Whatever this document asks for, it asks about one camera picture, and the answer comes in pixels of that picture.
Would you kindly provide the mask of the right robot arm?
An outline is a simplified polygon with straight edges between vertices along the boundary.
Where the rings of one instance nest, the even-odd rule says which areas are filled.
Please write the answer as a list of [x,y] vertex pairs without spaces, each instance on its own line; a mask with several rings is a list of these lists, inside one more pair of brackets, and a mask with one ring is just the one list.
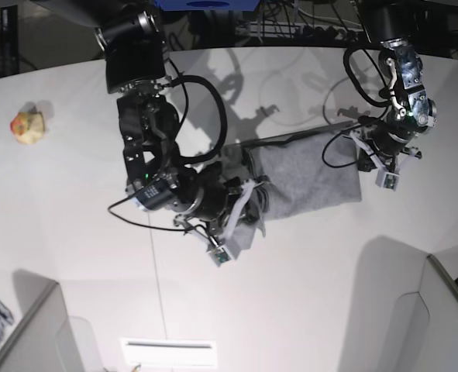
[[[174,210],[179,232],[193,231],[190,219],[202,221],[209,236],[221,237],[257,223],[260,212],[252,199],[257,183],[222,172],[219,154],[229,128],[222,97],[203,77],[167,75],[170,58],[157,6],[151,1],[44,1],[42,6],[95,31],[107,90],[117,95],[129,198],[148,212]],[[214,146],[190,157],[177,144],[184,120],[163,95],[166,88],[187,84],[209,91],[220,124]]]

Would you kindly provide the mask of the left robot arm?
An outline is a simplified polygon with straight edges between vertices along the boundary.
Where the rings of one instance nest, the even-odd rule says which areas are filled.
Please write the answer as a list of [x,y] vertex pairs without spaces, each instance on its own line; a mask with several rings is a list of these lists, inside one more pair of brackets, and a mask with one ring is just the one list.
[[415,12],[404,1],[354,1],[356,13],[371,43],[381,47],[378,63],[389,78],[384,89],[389,109],[367,140],[390,172],[398,154],[417,135],[436,124],[436,106],[422,82],[423,63],[409,38]]

